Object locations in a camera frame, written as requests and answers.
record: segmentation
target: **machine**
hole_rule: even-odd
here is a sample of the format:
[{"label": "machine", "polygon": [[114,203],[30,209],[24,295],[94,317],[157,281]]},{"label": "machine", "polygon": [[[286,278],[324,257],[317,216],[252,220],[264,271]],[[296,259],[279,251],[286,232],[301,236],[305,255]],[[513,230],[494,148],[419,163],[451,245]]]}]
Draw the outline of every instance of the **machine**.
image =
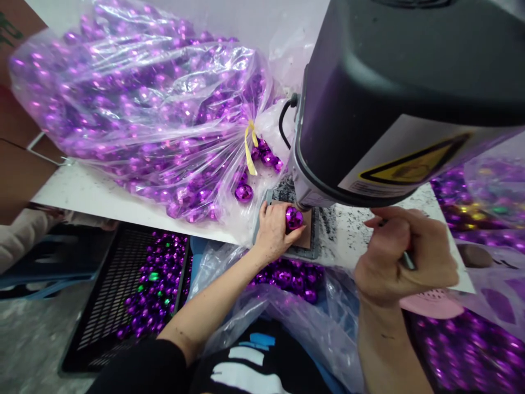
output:
[{"label": "machine", "polygon": [[493,0],[331,0],[289,106],[299,209],[396,204],[525,130],[525,22]]}]

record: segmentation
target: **white sleeve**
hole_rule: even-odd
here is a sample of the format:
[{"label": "white sleeve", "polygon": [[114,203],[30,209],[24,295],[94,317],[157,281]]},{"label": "white sleeve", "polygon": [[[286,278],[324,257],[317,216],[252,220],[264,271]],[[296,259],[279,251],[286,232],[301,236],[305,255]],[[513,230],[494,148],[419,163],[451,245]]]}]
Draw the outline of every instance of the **white sleeve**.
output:
[{"label": "white sleeve", "polygon": [[59,221],[44,211],[24,209],[12,225],[0,225],[0,274],[29,252]]}]

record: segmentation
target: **warning label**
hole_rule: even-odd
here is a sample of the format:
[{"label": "warning label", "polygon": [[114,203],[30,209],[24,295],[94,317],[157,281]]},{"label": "warning label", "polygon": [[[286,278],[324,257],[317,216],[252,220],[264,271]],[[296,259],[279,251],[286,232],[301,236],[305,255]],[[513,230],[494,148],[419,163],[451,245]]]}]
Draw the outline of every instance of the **warning label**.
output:
[{"label": "warning label", "polygon": [[406,187],[383,186],[377,183],[356,181],[350,186],[350,191],[371,197],[398,197],[407,193]]},{"label": "warning label", "polygon": [[364,171],[359,177],[388,185],[419,185],[432,178],[433,174],[452,159],[469,136],[469,134],[458,135],[401,159]]}]

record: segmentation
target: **black cable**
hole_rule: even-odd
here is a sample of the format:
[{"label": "black cable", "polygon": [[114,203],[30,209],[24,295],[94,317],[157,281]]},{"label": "black cable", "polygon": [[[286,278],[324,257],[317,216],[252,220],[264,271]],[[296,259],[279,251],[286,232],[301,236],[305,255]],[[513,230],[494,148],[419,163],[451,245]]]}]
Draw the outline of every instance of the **black cable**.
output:
[{"label": "black cable", "polygon": [[284,103],[283,110],[281,111],[281,116],[279,116],[279,132],[281,133],[281,137],[284,143],[286,144],[286,146],[288,147],[288,149],[291,149],[291,146],[290,146],[290,143],[288,142],[288,139],[286,138],[286,135],[284,135],[284,131],[283,131],[284,115],[286,115],[286,111],[288,110],[288,107],[292,107],[292,108],[297,107],[298,101],[299,101],[299,96],[297,95],[297,93],[293,93],[291,96],[291,99],[288,100],[286,103]]}]

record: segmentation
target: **chair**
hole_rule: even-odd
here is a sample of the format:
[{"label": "chair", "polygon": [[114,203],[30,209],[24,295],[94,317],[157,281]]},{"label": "chair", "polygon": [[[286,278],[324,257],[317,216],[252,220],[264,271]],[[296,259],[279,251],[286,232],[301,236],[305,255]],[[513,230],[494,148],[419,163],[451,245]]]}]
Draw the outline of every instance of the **chair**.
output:
[{"label": "chair", "polygon": [[[90,281],[104,261],[116,231],[58,224],[27,255],[0,275],[0,300],[52,298],[75,283]],[[30,290],[29,283],[46,283]]]}]

